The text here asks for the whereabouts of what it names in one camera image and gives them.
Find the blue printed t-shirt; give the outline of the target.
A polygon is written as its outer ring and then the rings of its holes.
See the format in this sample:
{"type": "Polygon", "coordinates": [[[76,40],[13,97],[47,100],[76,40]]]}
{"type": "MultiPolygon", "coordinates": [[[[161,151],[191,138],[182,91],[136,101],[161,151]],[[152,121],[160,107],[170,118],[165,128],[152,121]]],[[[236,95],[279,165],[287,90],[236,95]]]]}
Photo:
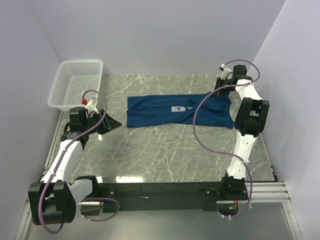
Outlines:
{"type": "MultiPolygon", "coordinates": [[[[127,98],[128,128],[165,124],[192,125],[197,107],[207,94],[175,94],[129,96],[127,98]]],[[[210,96],[200,106],[195,124],[232,129],[231,100],[228,96],[210,96]]]]}

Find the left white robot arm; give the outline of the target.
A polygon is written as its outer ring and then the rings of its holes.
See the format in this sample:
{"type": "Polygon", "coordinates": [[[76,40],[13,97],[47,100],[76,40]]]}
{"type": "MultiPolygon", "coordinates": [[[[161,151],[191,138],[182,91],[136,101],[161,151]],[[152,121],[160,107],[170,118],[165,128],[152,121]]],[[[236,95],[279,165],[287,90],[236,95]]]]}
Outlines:
{"type": "Polygon", "coordinates": [[[64,127],[51,167],[38,183],[28,188],[32,221],[38,226],[70,223],[84,198],[94,201],[100,196],[96,176],[80,176],[74,183],[70,180],[90,135],[104,135],[122,126],[104,109],[89,112],[82,106],[73,107],[68,116],[69,122],[64,127]]]}

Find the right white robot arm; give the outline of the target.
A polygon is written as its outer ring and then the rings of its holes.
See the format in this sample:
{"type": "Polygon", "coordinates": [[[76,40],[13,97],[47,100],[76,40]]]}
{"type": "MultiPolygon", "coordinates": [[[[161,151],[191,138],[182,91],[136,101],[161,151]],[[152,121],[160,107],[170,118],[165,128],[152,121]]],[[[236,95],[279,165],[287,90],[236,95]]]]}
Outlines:
{"type": "Polygon", "coordinates": [[[256,91],[253,79],[247,76],[245,65],[238,64],[230,69],[222,64],[219,69],[221,75],[215,88],[226,88],[219,90],[218,95],[228,95],[235,91],[241,99],[234,121],[236,143],[230,165],[219,187],[221,197],[230,200],[246,192],[245,178],[249,172],[247,166],[250,154],[258,136],[265,128],[270,103],[256,91]]]}

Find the white perforated plastic basket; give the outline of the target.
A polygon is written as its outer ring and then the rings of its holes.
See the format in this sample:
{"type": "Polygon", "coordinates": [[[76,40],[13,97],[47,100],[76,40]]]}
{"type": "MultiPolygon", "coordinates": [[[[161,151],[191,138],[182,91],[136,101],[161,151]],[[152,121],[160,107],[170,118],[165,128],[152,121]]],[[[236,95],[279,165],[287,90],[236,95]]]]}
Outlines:
{"type": "Polygon", "coordinates": [[[87,90],[99,91],[103,73],[101,60],[66,60],[59,64],[47,105],[63,112],[81,107],[87,90]]]}

